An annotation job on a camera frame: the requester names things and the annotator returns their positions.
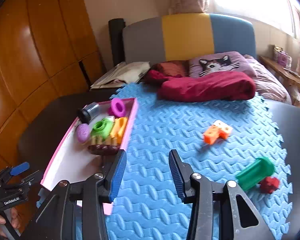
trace black lid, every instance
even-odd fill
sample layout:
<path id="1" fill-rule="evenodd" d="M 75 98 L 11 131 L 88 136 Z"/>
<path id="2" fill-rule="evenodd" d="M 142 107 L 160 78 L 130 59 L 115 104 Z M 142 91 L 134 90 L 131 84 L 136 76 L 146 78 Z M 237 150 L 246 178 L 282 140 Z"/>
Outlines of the black lid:
<path id="1" fill-rule="evenodd" d="M 79 117 L 79 119 L 82 123 L 87 123 L 87 124 L 90 123 L 90 120 L 91 120 L 90 114 L 84 108 L 77 110 L 77 116 Z"/>

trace cat ear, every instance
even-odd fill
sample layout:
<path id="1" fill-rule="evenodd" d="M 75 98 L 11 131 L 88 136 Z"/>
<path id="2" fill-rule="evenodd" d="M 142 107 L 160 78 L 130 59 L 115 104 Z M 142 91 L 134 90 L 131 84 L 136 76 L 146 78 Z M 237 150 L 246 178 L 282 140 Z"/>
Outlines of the cat ear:
<path id="1" fill-rule="evenodd" d="M 205 60 L 205 59 L 199 59 L 199 62 L 200 62 L 201 64 L 207 64 L 207 63 L 208 63 L 208 61 Z"/>

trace purple egg toy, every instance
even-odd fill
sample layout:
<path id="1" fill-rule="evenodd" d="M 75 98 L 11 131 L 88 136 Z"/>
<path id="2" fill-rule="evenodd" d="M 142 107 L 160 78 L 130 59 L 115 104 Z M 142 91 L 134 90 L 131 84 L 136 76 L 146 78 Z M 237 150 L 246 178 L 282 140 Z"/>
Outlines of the purple egg toy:
<path id="1" fill-rule="evenodd" d="M 80 124 L 75 131 L 77 135 L 78 142 L 85 143 L 90 138 L 90 128 L 86 123 Z"/>

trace pink tray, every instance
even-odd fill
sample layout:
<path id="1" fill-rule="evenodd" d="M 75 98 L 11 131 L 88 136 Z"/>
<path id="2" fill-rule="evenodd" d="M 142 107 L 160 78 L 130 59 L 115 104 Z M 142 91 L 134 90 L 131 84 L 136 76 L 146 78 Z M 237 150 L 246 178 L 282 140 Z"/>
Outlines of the pink tray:
<path id="1" fill-rule="evenodd" d="M 126 116 L 129 119 L 120 149 L 126 150 L 137 114 L 138 102 L 136 98 L 127 98 L 122 101 L 126 106 Z M 99 105 L 100 115 L 90 122 L 89 126 L 91 128 L 96 122 L 108 116 L 107 111 L 110 107 L 110 101 L 101 102 Z M 50 191 L 63 179 L 74 183 L 86 180 L 96 173 L 98 158 L 88 152 L 88 145 L 80 144 L 75 137 L 75 129 L 80 123 L 78 118 L 74 120 L 47 166 L 41 185 Z"/>

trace orange pillow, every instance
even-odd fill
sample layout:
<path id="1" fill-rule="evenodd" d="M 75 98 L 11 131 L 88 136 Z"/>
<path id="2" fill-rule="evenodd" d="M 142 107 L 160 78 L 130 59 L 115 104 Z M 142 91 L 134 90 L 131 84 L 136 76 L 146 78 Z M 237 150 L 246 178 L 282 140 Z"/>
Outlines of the orange pillow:
<path id="1" fill-rule="evenodd" d="M 189 64 L 186 60 L 171 60 L 157 63 L 153 69 L 165 74 L 166 76 L 181 75 L 187 77 L 189 75 Z"/>

